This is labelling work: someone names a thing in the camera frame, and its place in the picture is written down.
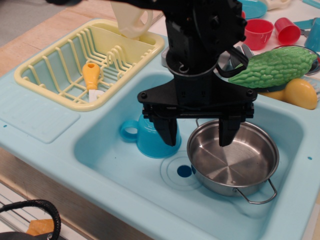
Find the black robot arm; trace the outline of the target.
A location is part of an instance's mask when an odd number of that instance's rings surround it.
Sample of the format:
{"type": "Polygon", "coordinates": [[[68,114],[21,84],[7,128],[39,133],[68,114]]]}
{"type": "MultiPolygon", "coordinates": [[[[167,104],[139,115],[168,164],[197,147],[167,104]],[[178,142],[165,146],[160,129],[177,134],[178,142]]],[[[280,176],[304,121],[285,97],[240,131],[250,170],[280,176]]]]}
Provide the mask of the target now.
{"type": "Polygon", "coordinates": [[[254,115],[257,93],[226,82],[248,66],[235,48],[245,40],[246,20],[236,0],[132,0],[141,9],[162,11],[169,49],[165,60],[173,79],[140,92],[143,115],[162,140],[176,144],[178,118],[219,121],[219,144],[229,145],[240,124],[254,115]]]}

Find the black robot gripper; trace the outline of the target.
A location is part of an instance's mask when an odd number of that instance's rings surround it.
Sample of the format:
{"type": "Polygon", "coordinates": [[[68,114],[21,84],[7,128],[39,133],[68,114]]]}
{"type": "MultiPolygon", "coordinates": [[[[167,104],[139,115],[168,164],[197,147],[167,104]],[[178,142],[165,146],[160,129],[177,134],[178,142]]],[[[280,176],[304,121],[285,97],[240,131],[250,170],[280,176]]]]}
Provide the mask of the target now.
{"type": "Polygon", "coordinates": [[[166,145],[177,143],[177,119],[218,118],[219,145],[230,145],[241,122],[254,115],[254,89],[229,83],[215,73],[215,67],[192,72],[184,65],[167,67],[172,80],[137,95],[142,114],[166,145]]]}

